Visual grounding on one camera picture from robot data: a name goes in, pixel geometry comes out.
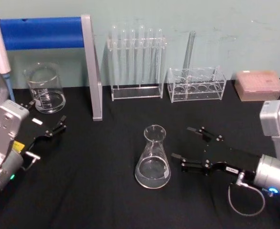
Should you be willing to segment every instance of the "light teal wall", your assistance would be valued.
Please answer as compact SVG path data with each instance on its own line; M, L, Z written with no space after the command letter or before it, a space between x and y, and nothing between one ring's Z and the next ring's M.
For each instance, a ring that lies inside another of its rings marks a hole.
M1 18L66 17L91 14L103 83L102 63L109 28L118 21L160 27L167 38L166 68L181 68L190 30L220 36L219 65L227 78L235 71L273 69L280 76L280 0L0 0ZM196 57L205 62L197 47ZM24 87L22 70L31 61L62 67L64 86L83 84L82 49L10 52L13 86Z

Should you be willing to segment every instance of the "clear glassware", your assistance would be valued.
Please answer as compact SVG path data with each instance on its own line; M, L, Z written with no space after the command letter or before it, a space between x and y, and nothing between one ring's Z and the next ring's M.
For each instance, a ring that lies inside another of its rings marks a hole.
M135 178L143 187L160 188L170 179L171 171L163 149L165 136L165 129L159 125L144 130L147 143L135 167Z
M36 63L24 70L24 76L39 112L52 114L64 107L66 100L56 64Z

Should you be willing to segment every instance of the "erlenmeyer flask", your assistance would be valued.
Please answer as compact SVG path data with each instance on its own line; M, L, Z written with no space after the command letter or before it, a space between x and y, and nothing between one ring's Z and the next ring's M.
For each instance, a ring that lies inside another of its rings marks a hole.
M147 143L135 167L135 178L146 188L163 187L170 179L171 172L163 149L165 136L165 129L159 125L151 125L144 130Z

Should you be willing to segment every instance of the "pipette tip box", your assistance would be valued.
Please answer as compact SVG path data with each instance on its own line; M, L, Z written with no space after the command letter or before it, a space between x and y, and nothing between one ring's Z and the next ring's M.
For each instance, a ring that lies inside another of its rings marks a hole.
M277 100L280 79L275 71L241 71L236 74L235 89L241 101Z

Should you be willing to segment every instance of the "table surface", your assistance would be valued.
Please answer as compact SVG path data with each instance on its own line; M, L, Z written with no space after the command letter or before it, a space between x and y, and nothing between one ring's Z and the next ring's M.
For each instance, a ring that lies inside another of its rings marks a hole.
M275 156L263 135L263 102L241 102L232 81L223 99L170 103L164 98L117 100L104 87L103 121L93 122L88 88L65 88L66 106L58 113L33 115L54 123L67 115L66 132L36 145L41 155L28 172L19 171L0 195L0 229L280 229L280 196L266 197L257 217L242 217L228 205L228 184L235 177L181 172L171 153L201 159L203 141L186 130L201 127L222 134L231 147ZM28 102L28 90L16 90ZM151 124L166 130L164 148L171 179L161 189L141 187L134 167L145 147L143 131ZM251 213L261 200L252 191L235 190L234 203Z

